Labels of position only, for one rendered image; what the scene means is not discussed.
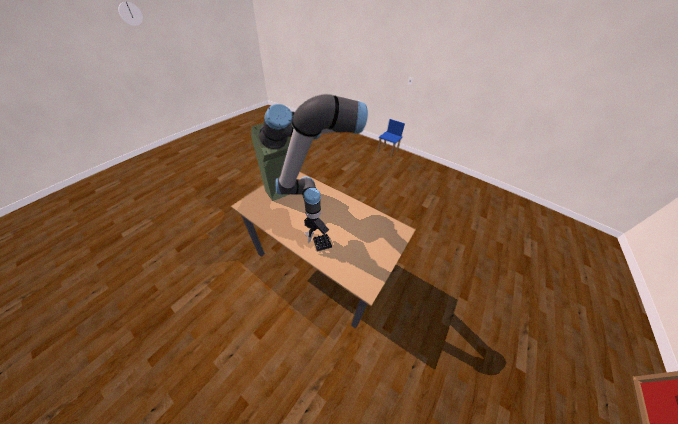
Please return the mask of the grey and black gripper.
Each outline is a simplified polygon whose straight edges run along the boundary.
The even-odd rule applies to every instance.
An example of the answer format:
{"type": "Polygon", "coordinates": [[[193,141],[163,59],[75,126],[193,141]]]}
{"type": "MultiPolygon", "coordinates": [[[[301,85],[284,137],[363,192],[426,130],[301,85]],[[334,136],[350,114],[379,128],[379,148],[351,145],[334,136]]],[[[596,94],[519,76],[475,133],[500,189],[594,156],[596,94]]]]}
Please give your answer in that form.
{"type": "MultiPolygon", "coordinates": [[[[307,218],[308,218],[308,217],[307,217],[307,218]]],[[[318,218],[319,218],[319,217],[318,217],[318,218]]],[[[318,219],[318,218],[316,218],[316,219],[318,219]]],[[[318,229],[318,228],[311,222],[312,220],[316,220],[316,219],[311,219],[311,220],[310,220],[310,218],[308,218],[308,219],[305,219],[305,220],[304,220],[305,226],[306,226],[307,228],[309,228],[309,231],[308,231],[308,232],[305,232],[305,235],[308,237],[308,244],[311,242],[312,236],[313,236],[313,234],[314,234],[313,231],[316,231],[316,230],[318,229]],[[310,229],[310,228],[311,228],[311,229],[310,229]]]]}

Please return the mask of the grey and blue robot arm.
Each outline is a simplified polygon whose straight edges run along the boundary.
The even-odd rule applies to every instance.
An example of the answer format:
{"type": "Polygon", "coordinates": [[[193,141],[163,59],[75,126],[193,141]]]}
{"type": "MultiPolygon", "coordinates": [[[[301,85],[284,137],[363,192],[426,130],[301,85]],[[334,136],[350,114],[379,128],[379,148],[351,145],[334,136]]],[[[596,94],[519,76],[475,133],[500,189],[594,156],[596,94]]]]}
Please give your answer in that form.
{"type": "MultiPolygon", "coordinates": [[[[259,139],[269,149],[280,149],[291,137],[281,176],[276,179],[276,193],[303,195],[306,216],[316,219],[321,215],[320,192],[312,178],[297,179],[312,141],[324,133],[361,133],[367,123],[368,109],[360,101],[322,94],[308,99],[294,115],[292,113],[282,104],[270,106],[260,128],[259,139]]],[[[329,231],[320,218],[312,220],[312,223],[323,235],[329,231]]]]}

